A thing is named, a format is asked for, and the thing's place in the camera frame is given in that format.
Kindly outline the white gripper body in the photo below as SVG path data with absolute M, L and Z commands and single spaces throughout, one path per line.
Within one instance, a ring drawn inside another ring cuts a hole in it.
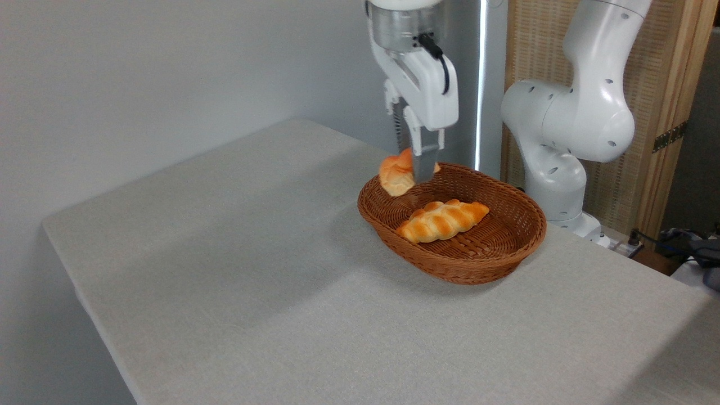
M 371 38 L 375 61 L 425 128 L 436 131 L 458 121 L 458 77 L 435 34 L 417 34 L 411 49 L 394 52 Z

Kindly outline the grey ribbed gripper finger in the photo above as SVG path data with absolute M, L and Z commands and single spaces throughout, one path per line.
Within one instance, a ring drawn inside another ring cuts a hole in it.
M 403 109 L 403 118 L 409 130 L 413 177 L 417 184 L 432 180 L 439 153 L 445 148 L 445 129 L 429 130 L 410 106 Z
M 388 115 L 393 118 L 395 139 L 399 153 L 411 147 L 411 131 L 404 118 L 404 108 L 406 108 L 406 106 L 406 100 L 399 94 L 393 82 L 385 79 L 385 107 Z

